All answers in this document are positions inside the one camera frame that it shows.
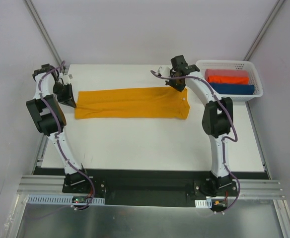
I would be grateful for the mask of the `yellow t shirt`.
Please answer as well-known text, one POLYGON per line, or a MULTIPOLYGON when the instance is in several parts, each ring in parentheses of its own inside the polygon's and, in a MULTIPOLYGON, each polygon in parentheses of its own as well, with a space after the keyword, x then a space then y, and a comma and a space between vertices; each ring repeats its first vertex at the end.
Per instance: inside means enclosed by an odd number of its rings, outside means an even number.
POLYGON ((189 111, 186 89, 129 88, 80 91, 74 118, 187 119, 189 111))

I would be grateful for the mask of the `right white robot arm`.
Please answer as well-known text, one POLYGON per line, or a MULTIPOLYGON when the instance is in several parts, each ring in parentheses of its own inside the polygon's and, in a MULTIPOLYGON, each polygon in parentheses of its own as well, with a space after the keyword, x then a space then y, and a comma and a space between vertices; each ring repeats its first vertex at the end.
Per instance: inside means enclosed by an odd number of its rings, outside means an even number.
POLYGON ((222 195, 227 183, 232 181, 228 167, 227 143, 233 125, 233 102, 230 97, 222 98, 204 79, 196 65, 189 65, 183 55, 171 59, 171 79, 166 83, 178 91, 190 88, 204 105, 202 126, 209 136, 212 153, 212 178, 210 191, 222 195))

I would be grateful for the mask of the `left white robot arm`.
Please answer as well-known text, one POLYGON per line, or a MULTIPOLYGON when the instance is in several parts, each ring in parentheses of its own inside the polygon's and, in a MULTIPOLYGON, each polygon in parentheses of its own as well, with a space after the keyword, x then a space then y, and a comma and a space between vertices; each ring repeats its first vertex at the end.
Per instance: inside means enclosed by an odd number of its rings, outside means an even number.
POLYGON ((82 163, 73 155, 65 130, 66 117, 60 107, 76 108, 71 77, 64 74, 63 69, 64 62, 57 67, 44 64, 33 72, 36 89, 34 97, 26 102, 26 107, 37 130, 56 148, 63 163, 65 184, 85 193, 90 190, 91 181, 82 163))

